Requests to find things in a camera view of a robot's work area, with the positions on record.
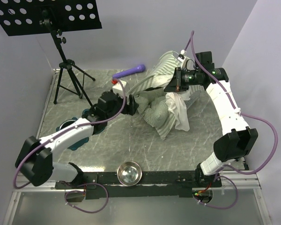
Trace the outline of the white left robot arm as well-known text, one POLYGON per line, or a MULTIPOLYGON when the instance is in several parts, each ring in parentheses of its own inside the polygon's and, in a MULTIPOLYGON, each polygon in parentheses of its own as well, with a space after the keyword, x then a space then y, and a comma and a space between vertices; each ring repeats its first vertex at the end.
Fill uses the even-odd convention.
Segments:
POLYGON ((132 95, 104 92, 96 104, 68 126, 39 139, 27 138, 15 162, 15 173, 22 173, 35 187, 55 180, 79 188, 84 182, 83 171, 74 163, 55 163, 53 159, 72 145, 81 146, 86 138, 103 132, 107 123, 121 113, 134 115, 138 107, 132 95))

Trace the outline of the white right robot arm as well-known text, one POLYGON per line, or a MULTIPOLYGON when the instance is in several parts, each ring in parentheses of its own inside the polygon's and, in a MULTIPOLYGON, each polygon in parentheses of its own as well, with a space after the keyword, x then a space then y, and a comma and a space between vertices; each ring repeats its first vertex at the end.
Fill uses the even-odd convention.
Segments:
POLYGON ((230 89, 230 82, 224 68, 215 68, 211 52, 197 53, 198 62, 189 70, 189 57, 182 50, 178 55, 181 66, 174 70, 173 78, 165 92, 182 93, 191 87, 202 86, 216 108, 222 126, 222 137, 213 144, 213 153, 196 169, 196 184, 205 187, 211 182, 211 175, 223 165, 247 156, 255 144, 258 132, 250 128, 240 114, 230 89))

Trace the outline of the stainless steel bowl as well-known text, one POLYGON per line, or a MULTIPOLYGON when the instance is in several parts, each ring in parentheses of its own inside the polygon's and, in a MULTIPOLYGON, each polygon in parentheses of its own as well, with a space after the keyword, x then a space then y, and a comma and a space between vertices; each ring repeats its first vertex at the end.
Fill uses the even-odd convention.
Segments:
POLYGON ((117 178, 124 186, 134 186, 138 184, 142 178, 142 169, 140 165, 134 161, 124 162, 117 169, 117 178))

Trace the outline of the grey checked cushion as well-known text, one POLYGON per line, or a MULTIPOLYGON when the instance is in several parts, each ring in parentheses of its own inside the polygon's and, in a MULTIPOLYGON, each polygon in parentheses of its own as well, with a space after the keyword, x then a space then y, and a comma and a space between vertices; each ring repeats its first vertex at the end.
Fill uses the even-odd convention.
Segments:
POLYGON ((161 127, 169 117, 163 89, 142 91, 134 96, 138 113, 152 127, 161 127))

